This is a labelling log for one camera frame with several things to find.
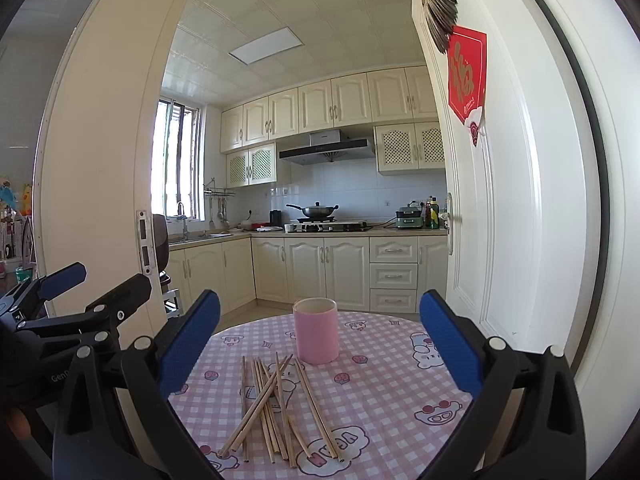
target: window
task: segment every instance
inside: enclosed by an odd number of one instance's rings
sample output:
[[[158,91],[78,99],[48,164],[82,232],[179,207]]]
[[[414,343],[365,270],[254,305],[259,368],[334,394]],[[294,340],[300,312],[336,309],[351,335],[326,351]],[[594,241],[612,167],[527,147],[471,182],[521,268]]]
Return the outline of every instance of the window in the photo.
[[[151,211],[204,220],[203,149],[200,110],[161,99],[151,159]]]

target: range hood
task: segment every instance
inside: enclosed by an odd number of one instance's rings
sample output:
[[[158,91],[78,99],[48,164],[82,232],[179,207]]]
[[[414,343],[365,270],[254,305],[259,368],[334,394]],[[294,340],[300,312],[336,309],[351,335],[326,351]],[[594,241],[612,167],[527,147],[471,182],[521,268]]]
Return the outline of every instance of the range hood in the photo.
[[[306,166],[321,162],[373,158],[369,139],[349,139],[339,129],[309,134],[309,145],[280,152],[280,158]]]

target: bottle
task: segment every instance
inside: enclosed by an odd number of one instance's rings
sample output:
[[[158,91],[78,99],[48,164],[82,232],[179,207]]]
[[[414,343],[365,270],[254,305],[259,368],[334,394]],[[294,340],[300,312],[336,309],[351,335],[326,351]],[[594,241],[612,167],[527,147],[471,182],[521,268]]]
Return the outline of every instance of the bottle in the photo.
[[[436,197],[431,197],[431,221],[429,222],[429,229],[439,229],[440,228],[440,218],[438,213],[440,212],[440,208],[438,207],[438,202],[436,202]]]

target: blue gripper pad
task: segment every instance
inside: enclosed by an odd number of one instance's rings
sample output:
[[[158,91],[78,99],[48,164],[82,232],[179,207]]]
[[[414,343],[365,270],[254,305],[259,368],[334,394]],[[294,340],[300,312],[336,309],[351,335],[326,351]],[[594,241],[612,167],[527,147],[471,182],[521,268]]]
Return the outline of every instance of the blue gripper pad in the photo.
[[[480,359],[456,326],[452,315],[445,311],[431,291],[426,292],[420,300],[420,321],[435,343],[456,386],[476,398],[482,389]]]
[[[63,292],[74,288],[76,285],[80,285],[80,283],[84,282],[85,278],[86,269],[84,265],[76,262],[49,276],[44,276],[40,280],[38,296],[41,300],[53,300],[53,298],[57,298]]]
[[[216,329],[220,321],[218,295],[211,290],[203,291],[187,314],[176,321],[180,325],[158,363],[157,382],[164,399],[182,388]]]

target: faucet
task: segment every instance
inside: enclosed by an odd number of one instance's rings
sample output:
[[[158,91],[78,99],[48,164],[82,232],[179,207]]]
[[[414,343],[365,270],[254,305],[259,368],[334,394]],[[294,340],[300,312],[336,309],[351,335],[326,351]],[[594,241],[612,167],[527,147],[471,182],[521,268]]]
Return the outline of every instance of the faucet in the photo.
[[[189,230],[187,229],[187,215],[184,214],[184,204],[178,202],[178,220],[182,220],[182,238],[185,240],[189,238]]]

